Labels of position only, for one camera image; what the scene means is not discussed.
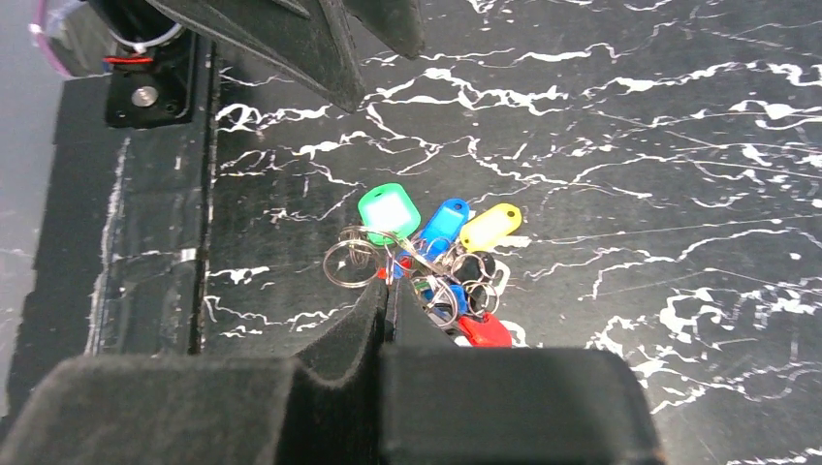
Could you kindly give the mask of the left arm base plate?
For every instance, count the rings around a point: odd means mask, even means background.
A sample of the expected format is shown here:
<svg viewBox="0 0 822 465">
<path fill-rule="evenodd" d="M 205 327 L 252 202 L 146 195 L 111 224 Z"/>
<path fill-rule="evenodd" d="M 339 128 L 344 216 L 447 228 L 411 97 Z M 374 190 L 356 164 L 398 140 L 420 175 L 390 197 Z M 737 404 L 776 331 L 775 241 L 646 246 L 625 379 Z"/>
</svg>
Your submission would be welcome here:
<svg viewBox="0 0 822 465">
<path fill-rule="evenodd" d="M 113 128 L 150 129 L 188 122 L 195 35 L 147 1 L 91 1 L 113 38 L 102 58 L 111 73 L 105 119 Z"/>
</svg>

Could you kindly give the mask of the keyring with coloured tags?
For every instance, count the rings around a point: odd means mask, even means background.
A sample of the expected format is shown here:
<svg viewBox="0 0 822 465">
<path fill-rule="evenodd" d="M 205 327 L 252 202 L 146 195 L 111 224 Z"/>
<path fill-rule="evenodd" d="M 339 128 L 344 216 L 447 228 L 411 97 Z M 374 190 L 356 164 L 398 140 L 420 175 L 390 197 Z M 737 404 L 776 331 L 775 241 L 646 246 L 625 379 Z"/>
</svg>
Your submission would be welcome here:
<svg viewBox="0 0 822 465">
<path fill-rule="evenodd" d="M 425 220 L 402 185 L 387 183 L 367 191 L 357 209 L 361 222 L 342 229 L 323 258 L 329 281 L 346 289 L 404 281 L 433 325 L 458 344 L 514 346 L 496 315 L 510 269 L 491 252 L 521 226 L 518 207 L 499 203 L 475 214 L 467 201 L 450 198 Z"/>
</svg>

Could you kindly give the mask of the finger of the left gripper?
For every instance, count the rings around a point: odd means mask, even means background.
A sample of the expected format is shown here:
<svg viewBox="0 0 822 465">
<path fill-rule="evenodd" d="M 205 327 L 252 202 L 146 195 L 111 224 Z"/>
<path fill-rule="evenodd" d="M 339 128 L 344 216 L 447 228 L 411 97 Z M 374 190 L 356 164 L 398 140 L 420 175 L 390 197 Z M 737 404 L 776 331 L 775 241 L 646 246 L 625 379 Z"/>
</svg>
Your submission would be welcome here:
<svg viewBox="0 0 822 465">
<path fill-rule="evenodd" d="M 344 0 L 343 5 L 396 54 L 415 59 L 423 53 L 424 22 L 418 0 Z"/>
<path fill-rule="evenodd" d="M 348 112 L 364 98 L 340 1 L 158 0 L 165 16 L 220 44 L 243 49 Z"/>
</svg>

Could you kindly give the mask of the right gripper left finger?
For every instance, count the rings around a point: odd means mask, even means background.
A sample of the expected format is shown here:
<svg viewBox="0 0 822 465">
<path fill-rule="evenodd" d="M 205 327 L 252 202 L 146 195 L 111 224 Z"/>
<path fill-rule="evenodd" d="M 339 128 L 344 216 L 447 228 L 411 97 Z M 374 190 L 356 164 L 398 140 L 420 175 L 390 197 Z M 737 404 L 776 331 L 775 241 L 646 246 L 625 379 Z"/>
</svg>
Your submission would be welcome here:
<svg viewBox="0 0 822 465">
<path fill-rule="evenodd" d="M 373 464 L 388 290 L 288 357 L 79 356 L 36 387 L 5 464 Z"/>
</svg>

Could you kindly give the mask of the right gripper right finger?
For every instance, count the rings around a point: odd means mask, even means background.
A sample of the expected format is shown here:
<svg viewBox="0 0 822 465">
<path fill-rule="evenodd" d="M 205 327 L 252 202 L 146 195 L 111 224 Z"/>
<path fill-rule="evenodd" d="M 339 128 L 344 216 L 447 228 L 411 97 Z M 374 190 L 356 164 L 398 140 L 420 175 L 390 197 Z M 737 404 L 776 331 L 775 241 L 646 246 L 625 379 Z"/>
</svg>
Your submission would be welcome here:
<svg viewBox="0 0 822 465">
<path fill-rule="evenodd" d="M 579 348 L 465 348 L 389 289 L 380 353 L 384 464 L 661 464 L 642 387 L 619 356 Z"/>
</svg>

